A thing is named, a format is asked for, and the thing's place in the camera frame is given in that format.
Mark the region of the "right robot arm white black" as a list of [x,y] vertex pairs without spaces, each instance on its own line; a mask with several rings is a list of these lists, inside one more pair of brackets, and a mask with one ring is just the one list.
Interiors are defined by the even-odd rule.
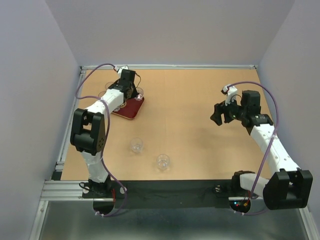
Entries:
[[210,119],[218,126],[240,121],[263,153],[271,178],[266,179],[251,171],[237,171],[230,182],[231,192],[262,197],[269,210],[301,209],[307,206],[313,183],[309,170],[302,170],[289,156],[275,133],[275,125],[268,114],[261,113],[261,95],[255,90],[244,90],[236,101],[236,87],[225,86],[221,91],[225,101],[214,105]]

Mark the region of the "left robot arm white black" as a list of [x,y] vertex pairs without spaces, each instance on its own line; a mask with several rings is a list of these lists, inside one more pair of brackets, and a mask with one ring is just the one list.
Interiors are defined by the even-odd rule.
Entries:
[[120,77],[96,101],[73,113],[70,144],[81,153],[88,169],[88,183],[80,187],[88,193],[106,197],[111,193],[110,174],[104,167],[102,154],[110,130],[110,113],[138,95],[134,84],[136,72],[122,69]]

